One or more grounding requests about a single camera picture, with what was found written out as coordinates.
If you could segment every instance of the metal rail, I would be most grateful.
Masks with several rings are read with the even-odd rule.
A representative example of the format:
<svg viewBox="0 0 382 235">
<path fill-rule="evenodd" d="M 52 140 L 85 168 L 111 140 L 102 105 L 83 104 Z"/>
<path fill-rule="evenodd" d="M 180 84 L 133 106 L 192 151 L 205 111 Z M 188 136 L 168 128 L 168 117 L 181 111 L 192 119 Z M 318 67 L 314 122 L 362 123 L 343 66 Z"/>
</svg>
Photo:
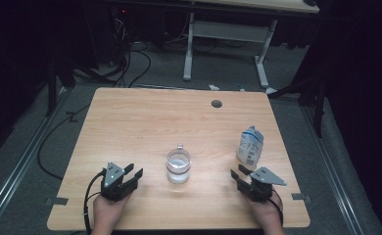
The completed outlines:
<svg viewBox="0 0 382 235">
<path fill-rule="evenodd" d="M 310 109 L 308 109 L 307 107 L 301 107 L 301 112 L 304 118 L 307 120 L 310 132 L 312 133 L 316 146 L 319 149 L 322 164 L 324 166 L 325 173 L 328 177 L 328 182 L 332 188 L 338 206 L 340 207 L 341 213 L 344 219 L 346 220 L 347 226 L 350 229 L 350 233 L 357 235 L 364 234 L 359 224 L 358 218 L 356 217 L 356 214 L 353 210 L 350 198 L 347 195 L 347 192 L 345 191 L 340 178 L 338 177 L 337 170 L 335 169 L 334 164 L 332 163 L 331 158 L 329 157 L 329 154 L 325 148 L 322 139 L 319 138 L 316 134 L 316 131 L 312 124 L 313 116 Z"/>
<path fill-rule="evenodd" d="M 63 91 L 65 91 L 65 88 L 61 90 L 61 96 L 57 108 L 54 110 L 51 116 L 44 118 L 41 125 L 38 127 L 37 131 L 32 136 L 28 146 L 26 147 L 23 155 L 21 156 L 21 159 L 19 160 L 13 172 L 9 176 L 8 180 L 2 187 L 2 190 L 0 192 L 0 217 L 5 208 L 8 206 L 11 198 L 14 196 L 14 193 L 20 185 L 21 181 L 23 180 L 27 170 L 29 169 L 29 166 L 32 163 L 32 160 L 36 156 L 36 150 L 38 149 L 43 136 L 48 130 L 48 127 L 54 120 L 54 117 L 56 116 L 60 107 L 65 103 L 67 98 L 69 98 L 71 91 Z"/>
</svg>

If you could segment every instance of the black strap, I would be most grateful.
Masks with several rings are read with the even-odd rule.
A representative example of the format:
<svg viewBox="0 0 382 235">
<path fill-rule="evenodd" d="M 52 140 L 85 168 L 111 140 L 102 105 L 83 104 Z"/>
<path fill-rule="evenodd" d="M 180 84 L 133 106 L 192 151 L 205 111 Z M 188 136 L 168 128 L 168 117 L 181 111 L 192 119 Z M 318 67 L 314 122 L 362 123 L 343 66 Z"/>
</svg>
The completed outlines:
<svg viewBox="0 0 382 235">
<path fill-rule="evenodd" d="M 279 194 L 277 194 L 276 191 L 274 191 L 274 189 L 272 189 L 272 191 L 277 195 L 277 197 L 279 198 L 280 202 L 282 202 L 282 199 L 280 198 Z M 283 212 L 282 212 L 282 210 L 271 199 L 267 199 L 267 200 L 270 201 L 276 207 L 277 211 L 279 212 L 280 223 L 283 226 Z"/>
</svg>

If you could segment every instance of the floor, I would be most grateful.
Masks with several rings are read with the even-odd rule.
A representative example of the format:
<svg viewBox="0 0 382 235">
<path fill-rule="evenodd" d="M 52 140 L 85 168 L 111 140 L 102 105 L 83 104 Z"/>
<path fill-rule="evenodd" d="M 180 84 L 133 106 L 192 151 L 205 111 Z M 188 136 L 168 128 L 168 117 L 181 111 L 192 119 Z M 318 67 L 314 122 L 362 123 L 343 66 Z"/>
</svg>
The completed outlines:
<svg viewBox="0 0 382 235">
<path fill-rule="evenodd" d="M 137 43 L 132 47 L 124 84 L 145 71 L 132 87 L 209 90 L 209 85 L 214 85 L 220 90 L 239 91 L 244 88 L 246 91 L 264 92 L 253 59 L 259 48 L 255 43 L 228 41 L 216 46 L 196 44 L 193 77 L 190 81 L 183 81 L 183 44 L 170 44 L 158 49 Z M 270 87 L 278 90 L 289 85 L 307 51 L 308 47 L 293 50 L 285 45 L 270 47 L 264 64 Z M 51 117 L 45 116 L 48 100 L 45 87 L 17 121 L 0 150 L 0 234 L 76 233 L 47 228 L 52 207 L 50 202 L 57 195 L 61 181 L 40 167 L 42 164 L 55 175 L 65 174 L 86 115 L 87 109 L 83 108 L 89 105 L 98 87 L 109 86 L 86 79 L 78 78 L 76 81 L 73 90 L 61 89 L 59 85 L 59 109 Z M 330 104 L 325 102 L 322 138 L 317 138 L 311 128 L 313 107 L 299 107 L 297 98 L 298 94 L 287 94 L 270 100 L 311 220 L 309 227 L 286 228 L 286 233 L 382 234 L 382 227 L 349 161 Z M 181 234 L 182 231 L 170 232 Z M 225 231 L 194 232 L 224 234 Z M 248 234 L 253 231 L 228 232 Z M 130 231 L 125 234 L 166 233 Z"/>
</svg>

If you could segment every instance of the black cable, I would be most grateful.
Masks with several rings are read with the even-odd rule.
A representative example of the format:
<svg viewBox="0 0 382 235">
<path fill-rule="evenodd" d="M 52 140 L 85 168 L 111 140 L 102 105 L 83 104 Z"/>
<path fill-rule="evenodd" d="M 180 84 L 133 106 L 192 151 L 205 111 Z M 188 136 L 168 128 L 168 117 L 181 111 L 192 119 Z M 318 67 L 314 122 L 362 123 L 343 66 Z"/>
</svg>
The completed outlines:
<svg viewBox="0 0 382 235">
<path fill-rule="evenodd" d="M 135 82 L 137 79 L 139 79 L 139 78 L 140 78 L 143 74 L 145 74 L 145 73 L 149 70 L 149 68 L 151 67 L 151 58 L 149 58 L 149 56 L 146 55 L 146 54 L 143 53 L 143 52 L 137 51 L 137 53 L 142 54 L 143 56 L 145 56 L 145 57 L 148 59 L 149 64 L 148 64 L 148 67 L 147 67 L 147 68 L 146 68 L 140 75 L 136 76 L 136 77 L 130 82 L 130 84 L 127 86 L 127 88 L 130 88 L 130 87 L 132 86 L 133 82 Z"/>
<path fill-rule="evenodd" d="M 87 200 L 90 200 L 93 196 L 98 195 L 98 194 L 100 194 L 100 193 L 101 193 L 101 192 L 97 192 L 97 193 L 94 193 L 94 194 L 90 195 L 90 197 L 88 197 Z"/>
<path fill-rule="evenodd" d="M 200 52 L 200 53 L 207 53 L 207 52 L 211 52 L 211 51 L 213 51 L 213 49 L 215 49 L 216 46 L 217 46 L 217 39 L 205 39 L 205 40 L 200 40 L 200 42 L 204 42 L 204 41 L 213 41 L 213 42 L 214 42 L 213 47 L 210 48 L 209 50 L 205 50 L 205 51 L 203 51 L 203 50 L 198 50 L 198 49 L 196 49 L 196 48 L 193 46 L 193 50 L 196 51 L 196 52 Z"/>
<path fill-rule="evenodd" d="M 124 68 L 123 72 L 121 73 L 120 77 L 116 80 L 115 85 L 113 87 L 118 86 L 118 83 L 119 83 L 119 87 L 120 87 L 122 81 L 123 81 L 123 87 L 126 87 L 126 84 L 124 83 L 124 75 L 126 74 L 129 67 L 130 67 L 130 50 L 127 53 L 127 65 Z"/>
<path fill-rule="evenodd" d="M 86 195 L 84 197 L 83 214 L 84 214 L 84 224 L 86 226 L 87 234 L 91 234 L 90 218 L 88 216 L 88 206 L 87 206 L 88 200 L 93 196 L 93 195 L 90 197 L 88 196 L 90 193 L 90 188 L 93 185 L 93 183 L 96 181 L 97 178 L 99 178 L 100 176 L 105 176 L 105 175 L 106 175 L 106 169 L 103 168 L 102 171 L 100 171 L 98 174 L 96 174 L 96 176 L 93 177 L 93 179 L 90 181 L 90 183 L 87 187 L 87 190 L 86 190 Z"/>
<path fill-rule="evenodd" d="M 255 44 L 255 42 L 245 41 L 245 42 L 242 42 L 240 45 L 232 45 L 231 43 L 227 43 L 225 41 L 226 40 L 218 41 L 218 45 L 226 46 L 226 47 L 231 47 L 231 48 L 242 48 L 242 47 L 246 47 L 246 46 L 250 46 L 250 45 Z"/>
<path fill-rule="evenodd" d="M 280 198 L 279 194 L 274 190 L 272 189 L 272 191 L 277 195 L 277 197 L 279 198 L 280 200 L 280 203 L 282 203 L 282 199 Z M 282 224 L 283 226 L 283 212 L 282 210 L 280 209 L 279 206 L 277 206 L 277 204 L 275 202 L 273 202 L 270 198 L 267 199 L 268 201 L 270 201 L 277 209 L 277 212 L 279 213 L 279 218 L 280 218 L 280 224 Z"/>
<path fill-rule="evenodd" d="M 181 38 L 181 39 L 178 39 L 176 41 L 171 41 L 171 42 L 166 42 L 166 46 L 169 47 L 169 48 L 173 48 L 173 49 L 182 49 L 182 48 L 185 48 L 187 47 L 188 45 L 188 42 L 183 42 L 184 39 L 187 39 L 187 37 L 184 37 L 184 38 Z M 172 46 L 171 44 L 180 44 L 180 46 Z"/>
<path fill-rule="evenodd" d="M 184 34 L 185 29 L 186 29 L 187 26 L 188 26 L 188 21 L 189 21 L 189 19 L 190 19 L 190 14 L 188 13 L 188 14 L 187 14 L 187 17 L 186 17 L 186 19 L 185 19 L 185 23 L 184 23 L 184 27 L 182 28 L 182 31 L 181 31 L 181 32 L 179 33 L 179 35 L 176 36 L 174 39 L 172 39 L 172 40 L 170 40 L 170 41 L 166 41 L 166 42 L 165 42 L 165 45 L 167 45 L 168 47 L 171 47 L 171 46 L 169 46 L 169 43 L 173 43 L 173 42 L 177 42 L 177 41 L 182 41 L 182 40 L 188 38 L 188 36 L 184 36 L 184 37 L 182 37 L 182 38 L 181 38 L 181 36 Z"/>
<path fill-rule="evenodd" d="M 124 61 L 121 61 L 120 65 L 115 70 L 111 70 L 111 71 L 103 74 L 103 76 L 108 78 L 108 76 L 112 76 L 112 75 L 118 74 L 119 72 L 121 72 L 123 70 L 123 66 L 124 66 Z M 81 74 L 81 73 L 79 73 L 79 72 L 77 72 L 75 70 L 72 71 L 72 75 L 74 75 L 74 76 L 76 76 L 78 78 L 81 78 L 81 79 L 92 79 L 93 78 L 90 75 L 84 75 L 84 74 Z"/>
<path fill-rule="evenodd" d="M 41 151 L 42 151 L 42 148 L 44 147 L 44 144 L 47 142 L 48 138 L 51 136 L 51 134 L 58 128 L 60 127 L 63 123 L 65 123 L 67 120 L 71 119 L 73 116 L 77 115 L 78 113 L 80 113 L 81 111 L 83 111 L 84 109 L 86 109 L 87 107 L 89 107 L 90 105 L 87 105 L 83 108 L 81 108 L 80 110 L 78 110 L 77 112 L 75 112 L 74 114 L 72 114 L 70 117 L 67 117 L 65 118 L 64 120 L 62 120 L 60 123 L 58 123 L 53 129 L 50 130 L 50 132 L 48 132 L 48 134 L 45 136 L 45 138 L 42 140 L 40 146 L 39 146 L 39 149 L 38 149 L 38 153 L 37 153 L 37 162 L 38 162 L 38 165 L 39 167 L 47 174 L 53 176 L 54 178 L 57 178 L 59 180 L 63 180 L 63 177 L 62 176 L 59 176 L 57 174 L 54 174 L 50 171 L 48 171 L 44 165 L 42 164 L 41 162 Z"/>
<path fill-rule="evenodd" d="M 103 83 L 114 83 L 114 81 L 108 79 L 107 77 L 103 76 L 102 74 L 99 74 L 98 72 L 91 70 L 90 68 L 78 64 L 76 61 L 74 61 L 71 58 L 62 57 L 63 63 L 66 63 L 68 66 L 72 68 L 77 68 L 78 70 L 86 73 L 87 75 L 91 76 L 92 79 L 101 81 Z"/>
</svg>

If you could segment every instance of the hole in table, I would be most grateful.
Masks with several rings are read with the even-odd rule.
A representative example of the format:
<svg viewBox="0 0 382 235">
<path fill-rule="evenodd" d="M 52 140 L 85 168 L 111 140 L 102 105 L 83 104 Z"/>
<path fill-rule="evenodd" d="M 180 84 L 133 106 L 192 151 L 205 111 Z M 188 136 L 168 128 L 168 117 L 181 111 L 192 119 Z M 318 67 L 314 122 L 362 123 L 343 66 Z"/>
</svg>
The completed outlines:
<svg viewBox="0 0 382 235">
<path fill-rule="evenodd" d="M 213 106 L 214 108 L 221 108 L 222 103 L 221 103 L 221 101 L 219 101 L 219 100 L 213 100 L 213 101 L 212 101 L 212 106 Z"/>
</svg>

